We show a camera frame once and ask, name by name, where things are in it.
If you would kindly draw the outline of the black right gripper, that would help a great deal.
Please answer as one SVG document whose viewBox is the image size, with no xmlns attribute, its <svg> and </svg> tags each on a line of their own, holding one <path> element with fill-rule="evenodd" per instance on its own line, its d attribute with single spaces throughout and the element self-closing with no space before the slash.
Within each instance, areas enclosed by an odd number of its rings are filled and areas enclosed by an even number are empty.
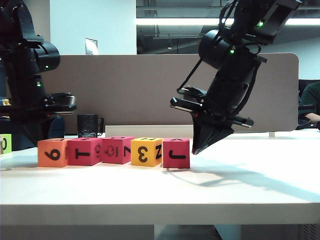
<svg viewBox="0 0 320 240">
<path fill-rule="evenodd" d="M 267 59 L 248 49 L 223 53 L 203 52 L 200 63 L 217 70 L 207 90 L 186 86 L 177 89 L 183 97 L 173 97 L 170 106 L 188 112 L 193 120 L 192 153 L 199 154 L 234 133 L 233 125 L 253 126 L 250 118 L 239 116 L 256 82 L 258 69 Z"/>
</svg>

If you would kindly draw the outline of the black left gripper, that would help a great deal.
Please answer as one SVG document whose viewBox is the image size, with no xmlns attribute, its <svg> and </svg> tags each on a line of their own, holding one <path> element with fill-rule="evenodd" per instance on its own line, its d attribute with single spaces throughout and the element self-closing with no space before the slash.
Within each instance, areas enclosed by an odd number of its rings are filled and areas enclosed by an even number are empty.
<svg viewBox="0 0 320 240">
<path fill-rule="evenodd" d="M 49 138 L 52 118 L 71 114 L 77 109 L 76 98 L 69 92 L 47 93 L 42 76 L 35 71 L 8 71 L 11 93 L 10 118 L 14 121 L 39 121 L 34 136 L 28 124 L 16 123 L 15 143 L 18 148 L 33 148 Z"/>
</svg>

